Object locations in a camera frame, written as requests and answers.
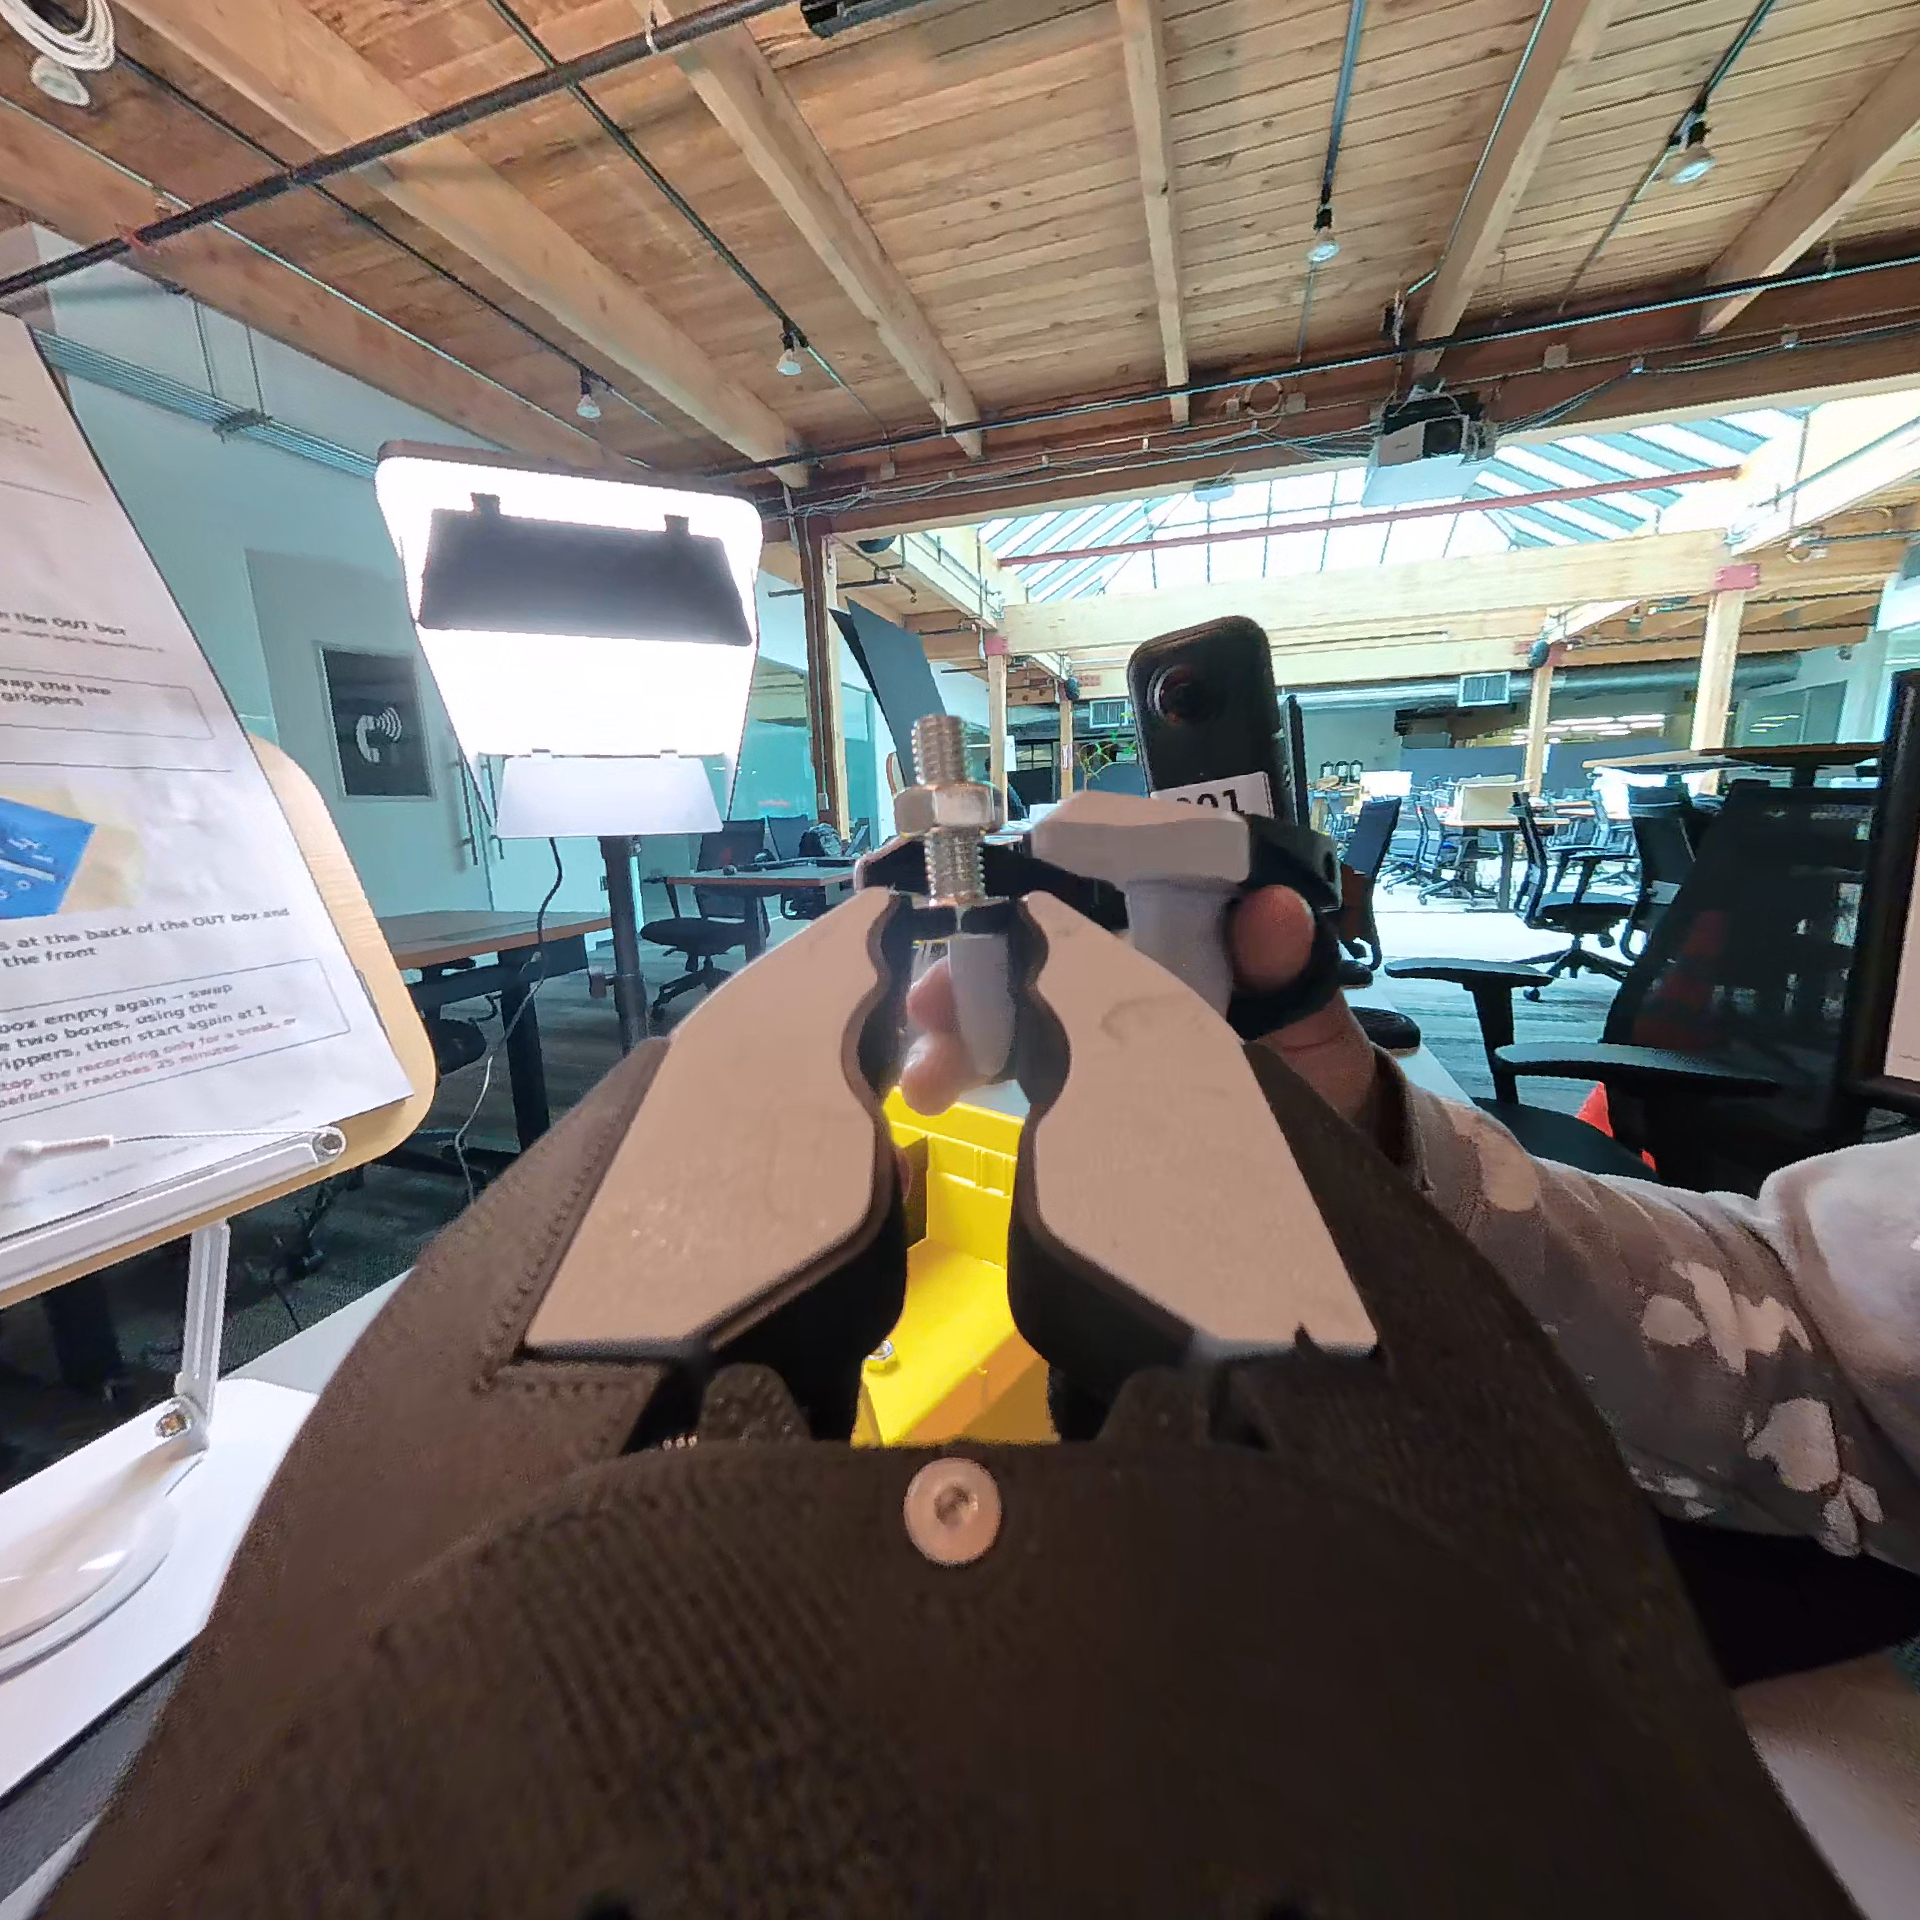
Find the black flag panel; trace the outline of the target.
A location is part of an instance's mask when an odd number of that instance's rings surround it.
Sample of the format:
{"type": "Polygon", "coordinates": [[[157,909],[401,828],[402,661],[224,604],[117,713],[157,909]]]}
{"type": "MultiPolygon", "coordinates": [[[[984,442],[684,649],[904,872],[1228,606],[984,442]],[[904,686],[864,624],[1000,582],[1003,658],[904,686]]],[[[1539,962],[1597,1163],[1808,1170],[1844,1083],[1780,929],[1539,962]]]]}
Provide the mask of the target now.
{"type": "Polygon", "coordinates": [[[833,620],[881,707],[896,752],[909,758],[916,723],[932,713],[946,713],[939,681],[922,640],[864,608],[834,608],[833,620]]]}

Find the person's right forearm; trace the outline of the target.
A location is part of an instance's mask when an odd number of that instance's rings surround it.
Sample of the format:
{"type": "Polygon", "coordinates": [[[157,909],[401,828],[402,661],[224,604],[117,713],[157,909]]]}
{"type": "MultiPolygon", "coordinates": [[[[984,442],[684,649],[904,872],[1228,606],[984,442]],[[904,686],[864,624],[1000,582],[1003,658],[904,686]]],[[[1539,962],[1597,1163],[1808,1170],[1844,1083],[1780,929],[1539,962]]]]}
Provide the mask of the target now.
{"type": "Polygon", "coordinates": [[[1400,1166],[1514,1289],[1666,1518],[1917,1570],[1917,1140],[1758,1195],[1533,1158],[1376,1057],[1400,1166]]]}

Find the black office chair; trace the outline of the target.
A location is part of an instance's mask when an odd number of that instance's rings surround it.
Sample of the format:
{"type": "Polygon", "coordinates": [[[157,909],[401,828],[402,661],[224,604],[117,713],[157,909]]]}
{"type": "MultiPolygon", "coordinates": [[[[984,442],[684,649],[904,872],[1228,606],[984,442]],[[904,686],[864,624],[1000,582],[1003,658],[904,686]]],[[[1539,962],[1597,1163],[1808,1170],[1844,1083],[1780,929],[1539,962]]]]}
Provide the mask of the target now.
{"type": "MultiPolygon", "coordinates": [[[[698,874],[737,875],[752,869],[771,851],[764,819],[728,824],[700,840],[698,874]]],[[[732,950],[748,953],[752,942],[768,931],[764,906],[757,897],[737,886],[691,886],[692,907],[682,907],[676,882],[662,881],[668,897],[665,920],[640,925],[646,944],[684,953],[684,972],[662,984],[652,1004],[652,1021],[659,1025],[665,1008],[692,993],[712,993],[729,980],[722,958],[732,950]]]]}
{"type": "Polygon", "coordinates": [[[1754,1195],[1790,1163],[1858,1145],[1840,1090],[1868,840],[1864,789],[1740,782],[1625,974],[1597,1043],[1518,1043],[1522,962],[1389,962],[1476,1006],[1494,1077],[1483,1113],[1529,1155],[1585,1173],[1754,1195]]]}

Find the studio light panel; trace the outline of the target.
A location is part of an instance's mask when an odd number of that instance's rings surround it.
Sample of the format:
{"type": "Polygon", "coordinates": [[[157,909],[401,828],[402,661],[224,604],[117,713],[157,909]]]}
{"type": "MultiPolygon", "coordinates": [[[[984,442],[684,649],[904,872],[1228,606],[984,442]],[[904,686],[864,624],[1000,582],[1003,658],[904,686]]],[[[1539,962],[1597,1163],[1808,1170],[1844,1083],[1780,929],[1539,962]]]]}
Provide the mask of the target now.
{"type": "Polygon", "coordinates": [[[722,825],[758,656],[746,497],[390,442],[374,504],[504,836],[722,825]]]}

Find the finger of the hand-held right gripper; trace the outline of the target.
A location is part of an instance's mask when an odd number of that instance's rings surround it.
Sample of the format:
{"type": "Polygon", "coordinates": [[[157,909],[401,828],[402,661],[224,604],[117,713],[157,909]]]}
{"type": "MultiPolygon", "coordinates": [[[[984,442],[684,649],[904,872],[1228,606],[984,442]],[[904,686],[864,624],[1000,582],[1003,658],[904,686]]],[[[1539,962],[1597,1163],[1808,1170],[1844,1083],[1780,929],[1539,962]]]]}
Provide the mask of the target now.
{"type": "Polygon", "coordinates": [[[920,965],[928,953],[946,962],[948,1030],[966,1062],[963,1081],[988,1086],[1013,1069],[1018,1045],[1013,900],[1037,882],[1037,861],[1025,840],[988,840],[978,848],[980,894],[946,899],[914,891],[914,882],[928,878],[924,854],[922,840],[893,840],[854,861],[854,886],[881,889],[901,900],[884,946],[899,978],[906,978],[908,965],[920,965]]]}
{"type": "Polygon", "coordinates": [[[1252,874],[1241,816],[1089,792],[1058,805],[1032,836],[1035,857],[1113,886],[1132,946],[1212,1013],[1228,1014],[1234,984],[1228,916],[1252,874]]]}

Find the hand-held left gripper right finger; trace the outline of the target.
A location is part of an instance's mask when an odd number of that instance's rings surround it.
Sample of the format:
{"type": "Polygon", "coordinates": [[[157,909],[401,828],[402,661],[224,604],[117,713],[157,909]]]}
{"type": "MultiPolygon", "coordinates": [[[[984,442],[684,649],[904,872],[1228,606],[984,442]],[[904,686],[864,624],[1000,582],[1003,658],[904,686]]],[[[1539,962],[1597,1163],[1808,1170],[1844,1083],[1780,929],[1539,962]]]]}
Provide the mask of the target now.
{"type": "Polygon", "coordinates": [[[1225,1017],[1054,897],[1021,900],[1029,1101],[1008,1237],[1062,1374],[1376,1350],[1373,1318],[1225,1017]]]}

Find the printed instruction sheet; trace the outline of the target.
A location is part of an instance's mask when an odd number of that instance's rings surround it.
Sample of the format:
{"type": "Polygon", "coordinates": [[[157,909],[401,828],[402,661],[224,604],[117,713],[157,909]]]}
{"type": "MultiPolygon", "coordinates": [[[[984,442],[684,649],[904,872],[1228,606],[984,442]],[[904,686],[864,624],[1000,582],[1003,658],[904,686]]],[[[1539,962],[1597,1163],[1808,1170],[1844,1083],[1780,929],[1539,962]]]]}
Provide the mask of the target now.
{"type": "Polygon", "coordinates": [[[410,1093],[250,737],[29,330],[2,340],[2,1226],[410,1093]]]}

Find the yellow plastic bin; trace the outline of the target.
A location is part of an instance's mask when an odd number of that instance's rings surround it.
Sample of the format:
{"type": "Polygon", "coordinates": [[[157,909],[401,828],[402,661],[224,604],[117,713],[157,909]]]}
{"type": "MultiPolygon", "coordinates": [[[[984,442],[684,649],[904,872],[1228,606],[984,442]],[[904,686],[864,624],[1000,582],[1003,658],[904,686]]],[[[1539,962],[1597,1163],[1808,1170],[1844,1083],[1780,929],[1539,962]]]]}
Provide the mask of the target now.
{"type": "Polygon", "coordinates": [[[908,1173],[908,1278],[896,1366],[861,1370],[853,1443],[932,1449],[958,1441],[1050,1445],[1050,1371],[1005,1289],[1021,1121],[966,1101],[939,1115],[888,1096],[908,1173]]]}

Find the dark wall picture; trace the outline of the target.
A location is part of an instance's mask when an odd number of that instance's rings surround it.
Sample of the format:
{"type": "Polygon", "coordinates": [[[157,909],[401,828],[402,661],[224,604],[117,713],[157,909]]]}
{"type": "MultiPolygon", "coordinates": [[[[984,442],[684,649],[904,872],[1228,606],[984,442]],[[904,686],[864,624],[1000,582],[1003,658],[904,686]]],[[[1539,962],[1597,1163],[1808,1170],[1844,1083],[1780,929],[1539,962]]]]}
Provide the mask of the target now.
{"type": "Polygon", "coordinates": [[[432,752],[417,662],[401,653],[320,649],[326,718],[347,801],[432,801],[432,752]]]}

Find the steel hex bolt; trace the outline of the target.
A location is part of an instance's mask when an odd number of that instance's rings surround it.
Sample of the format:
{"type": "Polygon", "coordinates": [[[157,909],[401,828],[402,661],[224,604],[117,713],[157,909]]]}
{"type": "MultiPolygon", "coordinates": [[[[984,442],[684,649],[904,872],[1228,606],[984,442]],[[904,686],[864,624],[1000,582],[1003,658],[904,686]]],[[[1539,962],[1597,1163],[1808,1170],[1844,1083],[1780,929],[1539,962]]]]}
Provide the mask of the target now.
{"type": "MultiPolygon", "coordinates": [[[[976,782],[969,770],[969,745],[965,725],[952,713],[932,713],[916,723],[909,750],[914,762],[913,784],[976,782]]],[[[922,846],[926,891],[931,906],[963,914],[989,900],[986,872],[986,844],[989,832],[931,832],[906,836],[922,846]]]]}

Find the framed marker poster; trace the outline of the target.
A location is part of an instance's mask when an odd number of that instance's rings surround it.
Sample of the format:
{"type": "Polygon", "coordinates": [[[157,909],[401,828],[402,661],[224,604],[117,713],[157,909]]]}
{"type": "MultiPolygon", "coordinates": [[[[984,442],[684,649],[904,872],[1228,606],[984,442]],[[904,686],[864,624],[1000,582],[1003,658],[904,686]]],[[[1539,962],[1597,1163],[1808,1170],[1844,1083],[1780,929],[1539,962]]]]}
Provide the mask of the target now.
{"type": "Polygon", "coordinates": [[[1917,673],[1890,692],[1840,1025],[1840,1090],[1917,1121],[1917,673]]]}

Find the ceiling projector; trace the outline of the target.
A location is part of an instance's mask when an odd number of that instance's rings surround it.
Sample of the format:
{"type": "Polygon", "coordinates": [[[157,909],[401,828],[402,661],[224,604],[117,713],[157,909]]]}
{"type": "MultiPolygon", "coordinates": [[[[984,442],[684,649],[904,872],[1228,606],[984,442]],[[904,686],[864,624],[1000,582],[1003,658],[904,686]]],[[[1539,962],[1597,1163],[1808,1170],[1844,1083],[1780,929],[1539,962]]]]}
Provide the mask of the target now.
{"type": "Polygon", "coordinates": [[[1361,505],[1385,513],[1461,500],[1492,444],[1483,400],[1472,390],[1418,390],[1387,403],[1368,450],[1361,505]]]}

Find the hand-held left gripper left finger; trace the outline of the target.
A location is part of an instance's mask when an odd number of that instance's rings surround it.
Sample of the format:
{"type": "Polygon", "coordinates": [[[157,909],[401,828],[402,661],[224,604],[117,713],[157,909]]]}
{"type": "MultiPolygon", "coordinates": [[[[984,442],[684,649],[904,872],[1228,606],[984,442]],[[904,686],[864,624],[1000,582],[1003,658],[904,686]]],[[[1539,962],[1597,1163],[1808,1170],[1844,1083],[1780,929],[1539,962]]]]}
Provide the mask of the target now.
{"type": "Polygon", "coordinates": [[[542,1360],[757,1357],[858,1387],[906,1296],[896,1153],[861,1061],[901,900],[859,891],[684,1017],[523,1334],[542,1360]]]}

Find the person's right hand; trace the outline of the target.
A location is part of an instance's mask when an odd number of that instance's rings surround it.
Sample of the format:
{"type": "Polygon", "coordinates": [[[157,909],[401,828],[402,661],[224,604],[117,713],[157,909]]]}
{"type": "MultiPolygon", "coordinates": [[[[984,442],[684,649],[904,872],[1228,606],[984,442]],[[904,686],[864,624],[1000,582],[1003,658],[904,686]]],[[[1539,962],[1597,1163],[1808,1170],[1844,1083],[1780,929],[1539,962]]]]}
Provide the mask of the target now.
{"type": "MultiPolygon", "coordinates": [[[[1241,899],[1232,909],[1228,933],[1236,984],[1249,993],[1290,988],[1312,958],[1312,912],[1284,886],[1265,886],[1241,899]]],[[[904,1101],[914,1113],[945,1113],[958,1097],[986,1083],[958,1030],[946,960],[932,962],[916,978],[906,997],[906,1014],[913,1043],[899,1074],[904,1101]]],[[[1345,1000],[1265,1034],[1260,1045],[1283,1058],[1339,1117],[1362,1130],[1380,1130],[1380,1053],[1364,1038],[1345,1000]]]]}

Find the black light stand pole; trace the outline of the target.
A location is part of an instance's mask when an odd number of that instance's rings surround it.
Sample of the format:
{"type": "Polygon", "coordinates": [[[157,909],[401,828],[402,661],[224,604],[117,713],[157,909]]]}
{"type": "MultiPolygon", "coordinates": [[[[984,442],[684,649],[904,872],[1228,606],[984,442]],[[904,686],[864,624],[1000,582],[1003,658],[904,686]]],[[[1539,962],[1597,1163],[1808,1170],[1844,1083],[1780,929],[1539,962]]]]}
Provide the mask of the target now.
{"type": "Polygon", "coordinates": [[[609,885],[609,920],[613,933],[613,1004],[620,1045],[634,1053],[650,1040],[650,1000],[640,968],[640,912],[635,889],[634,840],[629,835],[598,836],[609,885]]]}

